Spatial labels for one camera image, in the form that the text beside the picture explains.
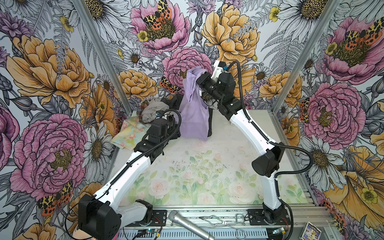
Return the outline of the lavender purple cloth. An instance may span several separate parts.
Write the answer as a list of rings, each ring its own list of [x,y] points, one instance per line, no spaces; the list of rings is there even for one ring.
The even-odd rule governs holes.
[[[181,137],[196,138],[204,142],[209,133],[209,107],[200,96],[197,79],[205,72],[202,67],[187,71],[187,77],[183,80],[184,96],[179,108],[182,119]]]

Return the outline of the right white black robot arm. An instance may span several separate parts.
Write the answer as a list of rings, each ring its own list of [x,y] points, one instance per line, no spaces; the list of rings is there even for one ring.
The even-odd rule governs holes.
[[[197,84],[215,101],[219,112],[235,125],[257,150],[259,156],[252,162],[252,168],[261,176],[264,193],[263,220],[275,224],[286,216],[280,199],[276,173],[283,157],[284,148],[270,138],[249,115],[241,100],[235,97],[236,82],[225,62],[216,61],[213,73],[204,73]]]

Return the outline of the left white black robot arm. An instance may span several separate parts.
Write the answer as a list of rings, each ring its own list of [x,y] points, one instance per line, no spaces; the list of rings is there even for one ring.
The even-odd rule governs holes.
[[[79,229],[97,240],[112,240],[125,226],[150,224],[153,219],[152,204],[136,200],[123,207],[120,203],[139,176],[164,153],[168,142],[179,136],[179,124],[172,115],[155,119],[126,164],[113,178],[93,195],[84,195],[79,200]]]

